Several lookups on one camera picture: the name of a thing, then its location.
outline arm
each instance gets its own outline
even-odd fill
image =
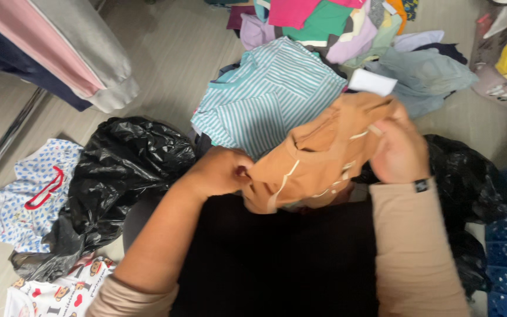
[[[167,316],[202,205],[249,183],[252,165],[241,152],[211,149],[165,194],[86,315]]]
[[[404,109],[376,126],[384,133],[371,160],[383,182],[371,186],[379,316],[468,316],[429,175],[427,144]],[[427,179],[427,191],[416,192],[419,179]]]

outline hand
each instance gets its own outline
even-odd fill
[[[254,161],[242,150],[217,146],[208,150],[179,180],[199,197],[224,195],[251,183],[246,171]]]
[[[371,158],[371,168],[383,183],[405,184],[430,178],[427,142],[403,105],[391,118],[379,120],[375,126],[383,137]]]

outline tile floor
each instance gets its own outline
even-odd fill
[[[486,0],[421,0],[415,22],[405,32],[442,29],[445,43],[459,43],[470,56],[474,21]],[[217,70],[237,61],[243,47],[225,29],[228,13],[212,9],[200,0],[109,0],[102,15],[126,48],[133,72],[141,85],[140,95],[126,109],[104,114],[94,109],[79,113],[56,97],[46,98],[27,122],[0,163],[0,187],[15,179],[13,164],[47,138],[67,138],[85,144],[97,125],[112,116],[144,115],[170,122],[182,131],[190,129],[192,111],[201,101],[207,83]],[[0,73],[0,137],[31,96],[35,87]],[[507,166],[507,109],[460,91],[436,112],[416,120],[423,133],[437,133],[466,142],[499,167]],[[482,227],[477,230],[482,237]],[[0,316],[4,313],[6,288],[17,278],[7,257],[10,245],[0,242]],[[122,258],[117,240],[103,253]],[[483,316],[482,298],[475,314]]]

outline blue and white striped cloth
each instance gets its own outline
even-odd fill
[[[191,122],[214,143],[254,160],[315,119],[347,80],[299,43],[281,37],[242,55],[241,66],[209,83]]]

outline white shirt with monkey print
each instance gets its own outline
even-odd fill
[[[7,290],[5,317],[84,317],[115,263],[97,257],[53,283],[18,279]]]

